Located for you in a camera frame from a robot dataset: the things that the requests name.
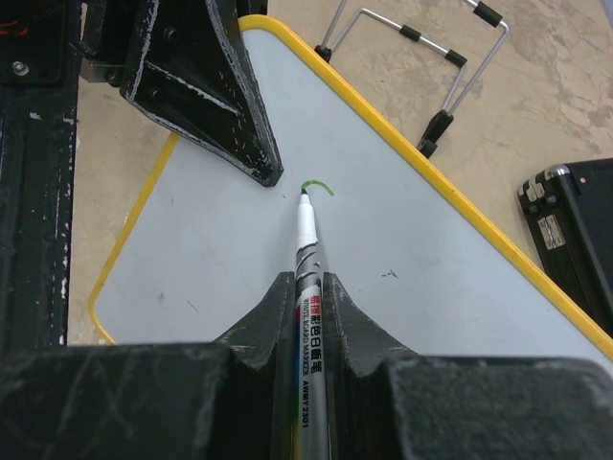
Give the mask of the white green whiteboard marker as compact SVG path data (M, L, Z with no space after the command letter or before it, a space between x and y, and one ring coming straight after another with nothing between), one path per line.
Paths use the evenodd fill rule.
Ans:
M329 458L329 419L322 270L315 211L303 189L298 203L296 252L297 441L299 459Z

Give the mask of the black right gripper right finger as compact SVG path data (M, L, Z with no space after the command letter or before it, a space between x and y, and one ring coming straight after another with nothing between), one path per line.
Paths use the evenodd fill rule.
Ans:
M612 379L585 359L422 356L323 281L335 459L608 459Z

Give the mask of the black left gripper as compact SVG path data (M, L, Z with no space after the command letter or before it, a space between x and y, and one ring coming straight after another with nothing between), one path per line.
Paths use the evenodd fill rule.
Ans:
M238 26L266 12L264 1L3 1L1 84L60 86L75 64L273 187L284 166Z

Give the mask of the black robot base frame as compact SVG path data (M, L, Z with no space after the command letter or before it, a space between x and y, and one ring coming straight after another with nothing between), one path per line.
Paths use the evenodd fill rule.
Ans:
M1 91L1 354L67 342L78 86Z

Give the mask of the yellow framed whiteboard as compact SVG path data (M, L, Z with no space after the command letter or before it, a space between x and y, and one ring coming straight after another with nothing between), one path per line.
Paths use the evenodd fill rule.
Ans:
M88 300L107 341L230 329L294 269L307 183L323 268L399 344L611 367L611 338L301 38L238 24L283 174L265 188L171 135Z

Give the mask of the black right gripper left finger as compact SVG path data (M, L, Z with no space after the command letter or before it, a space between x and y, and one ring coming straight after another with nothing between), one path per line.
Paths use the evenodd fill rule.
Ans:
M295 282L208 343L56 347L1 365L5 459L288 459Z

